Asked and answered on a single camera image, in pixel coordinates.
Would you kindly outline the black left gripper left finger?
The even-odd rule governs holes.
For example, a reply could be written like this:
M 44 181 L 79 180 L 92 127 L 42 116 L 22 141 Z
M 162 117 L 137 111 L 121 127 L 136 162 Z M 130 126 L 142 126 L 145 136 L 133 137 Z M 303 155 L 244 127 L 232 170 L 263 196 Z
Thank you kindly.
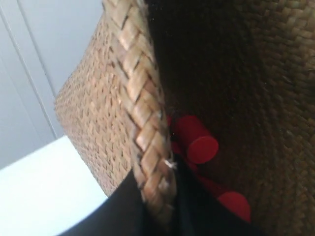
M 169 236 L 148 213 L 134 176 L 127 176 L 93 213 L 62 236 Z

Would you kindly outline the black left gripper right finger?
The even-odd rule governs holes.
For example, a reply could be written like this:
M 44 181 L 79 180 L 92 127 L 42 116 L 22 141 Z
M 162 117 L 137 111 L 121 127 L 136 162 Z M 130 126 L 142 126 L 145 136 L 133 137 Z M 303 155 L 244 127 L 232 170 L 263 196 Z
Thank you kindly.
M 226 209 L 202 186 L 182 157 L 177 163 L 176 236 L 263 236 L 264 233 Z

